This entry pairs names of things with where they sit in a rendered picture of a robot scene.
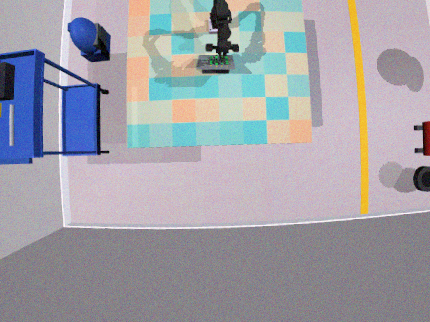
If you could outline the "grey switch panel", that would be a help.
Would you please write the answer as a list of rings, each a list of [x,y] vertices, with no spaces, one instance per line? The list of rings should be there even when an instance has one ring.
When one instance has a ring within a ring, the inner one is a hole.
[[[226,55],[223,63],[219,55],[199,55],[196,69],[201,69],[202,74],[229,74],[235,67],[232,55]]]

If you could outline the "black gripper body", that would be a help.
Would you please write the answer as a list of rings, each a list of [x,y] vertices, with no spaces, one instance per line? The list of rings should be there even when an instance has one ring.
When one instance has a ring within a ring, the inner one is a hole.
[[[221,40],[224,40],[224,39],[222,39],[222,38],[221,38],[221,36],[218,34],[217,42],[218,42],[219,38],[220,38]],[[217,46],[213,46],[213,44],[206,44],[206,46],[205,46],[205,51],[212,51],[212,50],[216,50],[216,52],[219,52],[219,48],[218,48]],[[228,51],[229,51],[229,50],[232,50],[233,52],[239,52],[239,45],[238,45],[238,44],[231,44],[231,48],[230,48],[230,49],[228,49]]]

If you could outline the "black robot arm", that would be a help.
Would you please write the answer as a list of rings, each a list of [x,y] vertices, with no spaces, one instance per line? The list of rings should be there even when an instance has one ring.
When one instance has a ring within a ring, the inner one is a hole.
[[[228,20],[229,17],[229,20]],[[231,11],[228,8],[228,3],[225,0],[213,0],[213,7],[210,13],[210,21],[212,23],[212,29],[218,28],[218,34],[221,36],[217,42],[219,52],[227,52],[231,48],[231,41],[227,42],[227,39],[231,35],[231,30],[228,27],[228,23],[231,23],[232,16]]]

